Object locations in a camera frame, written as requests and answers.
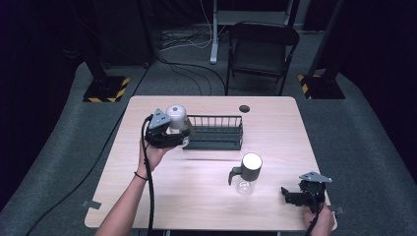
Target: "black wire basket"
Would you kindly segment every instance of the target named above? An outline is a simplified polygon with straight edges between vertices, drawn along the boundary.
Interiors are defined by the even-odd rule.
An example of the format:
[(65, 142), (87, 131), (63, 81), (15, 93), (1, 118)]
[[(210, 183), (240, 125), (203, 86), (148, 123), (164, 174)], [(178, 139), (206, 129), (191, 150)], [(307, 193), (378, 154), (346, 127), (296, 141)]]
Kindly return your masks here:
[(188, 115), (196, 135), (183, 149), (240, 150), (242, 147), (242, 116)]

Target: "bracelet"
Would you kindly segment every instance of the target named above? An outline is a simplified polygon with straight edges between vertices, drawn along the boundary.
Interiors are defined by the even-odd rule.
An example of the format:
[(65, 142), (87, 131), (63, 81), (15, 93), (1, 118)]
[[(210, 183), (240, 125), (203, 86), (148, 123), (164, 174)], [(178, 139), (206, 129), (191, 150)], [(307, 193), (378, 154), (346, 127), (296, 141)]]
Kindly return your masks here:
[(139, 178), (141, 178), (141, 179), (143, 179), (143, 180), (145, 180), (145, 181), (147, 181), (147, 180), (148, 180), (147, 178), (144, 178), (144, 177), (140, 176), (140, 175), (138, 174), (138, 172), (136, 172), (136, 171), (135, 171), (134, 173), (135, 173), (135, 175), (136, 175), (136, 176), (138, 176)]

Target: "wooden tabletop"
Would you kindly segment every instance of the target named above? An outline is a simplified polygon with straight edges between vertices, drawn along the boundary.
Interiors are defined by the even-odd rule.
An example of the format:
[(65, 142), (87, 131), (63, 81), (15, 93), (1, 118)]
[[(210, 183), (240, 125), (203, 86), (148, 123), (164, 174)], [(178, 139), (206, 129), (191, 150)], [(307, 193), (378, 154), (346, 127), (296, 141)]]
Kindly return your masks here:
[[(129, 185), (137, 169), (144, 120), (156, 108), (183, 105), (190, 115), (241, 115), (241, 150), (169, 151), (152, 172), (155, 229), (305, 230), (302, 208), (287, 204), (280, 187), (299, 192), (299, 175), (320, 173), (297, 104), (277, 96), (134, 96), (131, 98), (90, 208), (87, 227), (98, 227)], [(250, 107), (243, 113), (241, 105)], [(237, 193), (232, 167), (247, 152), (263, 159), (261, 174), (250, 196)], [(148, 228), (149, 189), (146, 186), (134, 227)]]

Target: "yellow and black striped tape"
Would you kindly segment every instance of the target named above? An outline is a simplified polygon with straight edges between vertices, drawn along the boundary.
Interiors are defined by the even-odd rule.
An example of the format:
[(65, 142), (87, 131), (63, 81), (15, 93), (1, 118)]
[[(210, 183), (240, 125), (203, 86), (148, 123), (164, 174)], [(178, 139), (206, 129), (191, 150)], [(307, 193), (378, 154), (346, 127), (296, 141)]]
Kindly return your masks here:
[(298, 80), (300, 81), (301, 84), (301, 89), (304, 92), (304, 95), (306, 96), (307, 99), (313, 99), (312, 95), (311, 95), (311, 91), (309, 90), (309, 87), (307, 86), (307, 82), (306, 82), (306, 78), (304, 75), (298, 75)]
[(114, 97), (84, 97), (84, 101), (87, 102), (115, 102), (122, 99), (123, 94), (126, 91), (126, 86), (130, 82), (129, 78), (126, 78), (122, 86), (120, 87), (119, 91), (117, 91), (117, 94)]

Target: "human arm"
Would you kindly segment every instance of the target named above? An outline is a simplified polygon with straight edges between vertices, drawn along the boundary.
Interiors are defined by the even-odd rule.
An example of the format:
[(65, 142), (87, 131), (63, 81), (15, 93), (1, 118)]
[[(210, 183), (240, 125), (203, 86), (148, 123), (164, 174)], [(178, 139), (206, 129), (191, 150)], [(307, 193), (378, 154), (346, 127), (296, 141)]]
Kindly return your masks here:
[[(147, 148), (147, 156), (149, 159), (150, 170), (160, 163), (163, 156), (173, 147), (155, 148), (149, 146)], [(143, 178), (148, 178), (147, 169), (145, 167), (145, 155), (140, 143), (140, 155), (137, 174)], [(125, 192), (104, 218), (95, 235), (129, 235), (135, 220), (139, 202), (141, 200), (146, 180), (134, 176)]]
[[(315, 213), (312, 213), (308, 206), (304, 207), (304, 223), (307, 228), (310, 226), (310, 222), (316, 217)], [(311, 232), (311, 236), (328, 236), (334, 226), (334, 216), (326, 203), (323, 204), (323, 208), (320, 211), (319, 219)]]

